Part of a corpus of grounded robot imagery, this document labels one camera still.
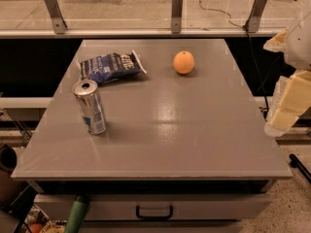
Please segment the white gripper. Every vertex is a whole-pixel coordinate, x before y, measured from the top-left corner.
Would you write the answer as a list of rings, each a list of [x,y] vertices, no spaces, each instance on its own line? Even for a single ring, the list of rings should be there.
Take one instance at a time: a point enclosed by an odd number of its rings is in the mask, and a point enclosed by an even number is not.
[[[303,9],[291,22],[263,45],[272,52],[284,52],[285,62],[295,71],[281,76],[275,85],[264,132],[271,137],[287,133],[311,107],[311,9]]]

